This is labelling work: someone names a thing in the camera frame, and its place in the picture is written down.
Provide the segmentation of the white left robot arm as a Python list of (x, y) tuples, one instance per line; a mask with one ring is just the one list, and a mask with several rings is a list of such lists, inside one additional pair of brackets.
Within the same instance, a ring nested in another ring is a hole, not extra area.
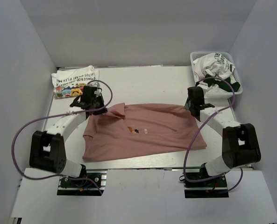
[(90, 115), (106, 113), (101, 88), (85, 86), (82, 95), (70, 104), (69, 112), (44, 132), (32, 136), (29, 164), (33, 168), (71, 177), (77, 186), (87, 182), (82, 164), (67, 159), (65, 142)]

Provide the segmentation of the dark green t-shirt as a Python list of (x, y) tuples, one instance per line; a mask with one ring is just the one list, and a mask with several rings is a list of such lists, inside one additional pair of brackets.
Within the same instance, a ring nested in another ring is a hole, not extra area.
[(224, 81), (221, 81), (217, 78), (210, 78), (209, 75), (206, 75), (205, 79), (203, 80), (204, 83), (208, 85), (208, 87), (217, 87), (218, 90), (223, 90), (226, 92), (237, 92), (241, 86), (239, 82), (231, 83), (231, 78), (226, 78)]

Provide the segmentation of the white t-shirt green lettering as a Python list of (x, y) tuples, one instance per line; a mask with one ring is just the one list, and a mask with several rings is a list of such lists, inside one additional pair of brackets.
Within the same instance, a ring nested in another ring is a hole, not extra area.
[(211, 77), (220, 77), (222, 79), (230, 78), (231, 83), (235, 83), (234, 64), (227, 60), (221, 53), (210, 53), (193, 60), (193, 73), (198, 79), (204, 79), (206, 75)]

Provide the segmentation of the pink t-shirt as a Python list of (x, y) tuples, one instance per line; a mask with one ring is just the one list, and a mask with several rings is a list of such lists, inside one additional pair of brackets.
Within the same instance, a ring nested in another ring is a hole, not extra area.
[(89, 118), (83, 138), (85, 161), (111, 161), (185, 151), (198, 131), (181, 105), (113, 105)]

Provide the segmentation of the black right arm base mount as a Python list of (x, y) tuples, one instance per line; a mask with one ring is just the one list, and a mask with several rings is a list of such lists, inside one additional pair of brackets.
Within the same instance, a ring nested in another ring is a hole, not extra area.
[(229, 197), (225, 176), (220, 176), (205, 182), (188, 182), (184, 175), (181, 175), (179, 181), (184, 184), (186, 199)]

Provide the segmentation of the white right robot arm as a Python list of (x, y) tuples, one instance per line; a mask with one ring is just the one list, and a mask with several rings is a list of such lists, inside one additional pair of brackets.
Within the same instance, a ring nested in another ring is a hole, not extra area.
[[(202, 123), (193, 136), (185, 154), (183, 164), (184, 178), (188, 182), (201, 182), (205, 186), (211, 186), (217, 178), (229, 172), (233, 168), (257, 163), (261, 160), (261, 151), (257, 139), (255, 127), (250, 124), (240, 124), (222, 115), (222, 112), (230, 105), (217, 110), (214, 105), (206, 103), (201, 87), (189, 87), (185, 109)], [(211, 127), (222, 137), (221, 155), (201, 165), (196, 179), (189, 179), (186, 173), (186, 162), (189, 151), (198, 134), (204, 126)]]

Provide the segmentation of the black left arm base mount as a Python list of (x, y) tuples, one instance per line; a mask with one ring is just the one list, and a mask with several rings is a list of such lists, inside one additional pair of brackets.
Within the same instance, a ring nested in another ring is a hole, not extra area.
[[(91, 179), (100, 189), (105, 190), (107, 171), (88, 170), (87, 178)], [(60, 178), (57, 195), (58, 196), (101, 196), (98, 188), (89, 180), (73, 181), (67, 177)]]

